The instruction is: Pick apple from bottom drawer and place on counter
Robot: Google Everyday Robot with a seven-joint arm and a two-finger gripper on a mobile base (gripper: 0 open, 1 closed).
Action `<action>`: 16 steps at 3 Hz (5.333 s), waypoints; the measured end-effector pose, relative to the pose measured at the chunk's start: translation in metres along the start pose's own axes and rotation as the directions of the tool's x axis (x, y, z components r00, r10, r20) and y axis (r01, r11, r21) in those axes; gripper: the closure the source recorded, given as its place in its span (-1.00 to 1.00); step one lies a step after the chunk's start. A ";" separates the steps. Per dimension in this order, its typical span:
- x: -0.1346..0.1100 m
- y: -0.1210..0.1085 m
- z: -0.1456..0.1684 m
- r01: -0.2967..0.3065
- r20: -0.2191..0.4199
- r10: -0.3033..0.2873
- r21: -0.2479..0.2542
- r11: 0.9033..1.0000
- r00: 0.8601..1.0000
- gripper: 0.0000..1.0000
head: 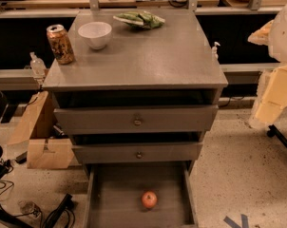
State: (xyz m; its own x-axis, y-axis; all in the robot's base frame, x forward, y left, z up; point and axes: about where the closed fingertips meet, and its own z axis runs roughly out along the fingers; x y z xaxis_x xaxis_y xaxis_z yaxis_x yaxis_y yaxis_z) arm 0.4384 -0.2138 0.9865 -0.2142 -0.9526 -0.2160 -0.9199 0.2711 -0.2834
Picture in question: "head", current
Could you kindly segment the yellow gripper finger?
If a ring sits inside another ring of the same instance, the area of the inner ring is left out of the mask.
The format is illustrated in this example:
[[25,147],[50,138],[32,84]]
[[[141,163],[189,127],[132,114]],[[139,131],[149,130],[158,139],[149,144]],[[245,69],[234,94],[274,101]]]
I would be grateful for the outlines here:
[[267,22],[260,29],[251,33],[250,36],[248,37],[248,41],[256,45],[267,46],[268,36],[269,36],[269,32],[270,32],[272,25],[273,25],[273,20]]
[[271,72],[254,117],[263,124],[273,124],[286,107],[287,65],[284,65]]

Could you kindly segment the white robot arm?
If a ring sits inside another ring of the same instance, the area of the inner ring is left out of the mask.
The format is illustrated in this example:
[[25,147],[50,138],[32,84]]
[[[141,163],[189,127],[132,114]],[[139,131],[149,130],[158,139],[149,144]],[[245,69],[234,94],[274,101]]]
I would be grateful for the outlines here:
[[274,20],[253,32],[248,41],[268,47],[269,55],[280,62],[272,71],[265,70],[258,82],[249,124],[263,128],[273,124],[287,107],[287,4]]

